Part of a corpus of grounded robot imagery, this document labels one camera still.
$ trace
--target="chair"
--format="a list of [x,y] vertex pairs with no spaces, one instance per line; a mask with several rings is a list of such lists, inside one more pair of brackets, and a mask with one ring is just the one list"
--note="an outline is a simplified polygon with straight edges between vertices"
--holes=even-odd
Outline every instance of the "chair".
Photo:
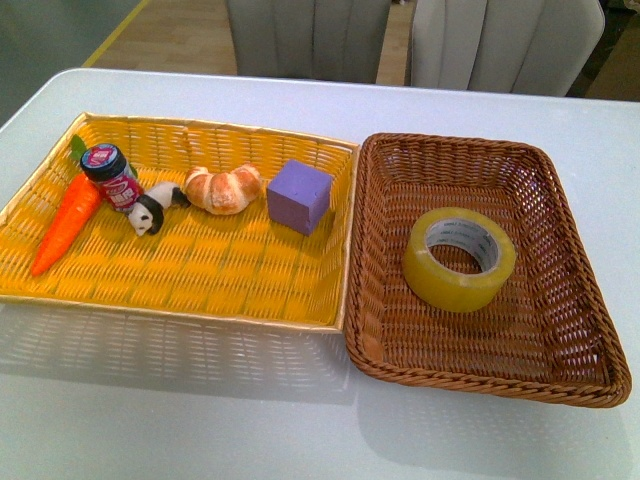
[[238,75],[375,83],[390,0],[226,0]]
[[406,84],[564,96],[603,30],[598,0],[417,0]]

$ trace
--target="yellow basket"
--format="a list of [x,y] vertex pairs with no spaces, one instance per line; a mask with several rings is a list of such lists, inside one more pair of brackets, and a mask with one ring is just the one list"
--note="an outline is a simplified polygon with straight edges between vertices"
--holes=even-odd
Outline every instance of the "yellow basket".
[[[171,208],[157,235],[138,237],[103,202],[65,256],[34,278],[38,245],[80,172],[74,134],[118,145],[145,188],[182,185],[193,166],[226,172],[245,162],[268,184],[295,158],[332,175],[330,208],[309,237],[272,222],[264,194],[228,217]],[[339,332],[357,155],[356,144],[293,132],[82,114],[0,212],[0,299]]]

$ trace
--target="jar label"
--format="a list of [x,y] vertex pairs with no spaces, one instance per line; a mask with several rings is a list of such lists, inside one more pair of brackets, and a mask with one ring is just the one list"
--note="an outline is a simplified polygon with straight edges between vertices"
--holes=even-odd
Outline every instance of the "jar label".
[[119,212],[130,211],[138,197],[144,193],[129,166],[117,177],[100,182],[98,187],[103,198]]

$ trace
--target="white table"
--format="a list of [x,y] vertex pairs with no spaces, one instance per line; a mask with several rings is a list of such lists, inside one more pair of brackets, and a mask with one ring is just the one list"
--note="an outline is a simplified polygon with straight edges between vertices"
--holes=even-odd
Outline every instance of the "white table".
[[[71,70],[0,130],[4,205],[82,111],[545,150],[632,374],[640,367],[640,104]],[[5,305],[0,478],[640,478],[640,400],[614,409],[409,388],[340,335]]]

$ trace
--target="tape roll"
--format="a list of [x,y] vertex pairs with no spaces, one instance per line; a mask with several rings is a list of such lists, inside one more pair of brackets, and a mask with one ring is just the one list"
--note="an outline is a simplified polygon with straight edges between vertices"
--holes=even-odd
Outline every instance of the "tape roll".
[[[438,262],[430,248],[452,245],[475,258],[481,273],[465,274]],[[411,230],[402,261],[416,295],[450,312],[472,312],[491,302],[516,261],[508,235],[486,216],[466,208],[438,208],[422,215]]]

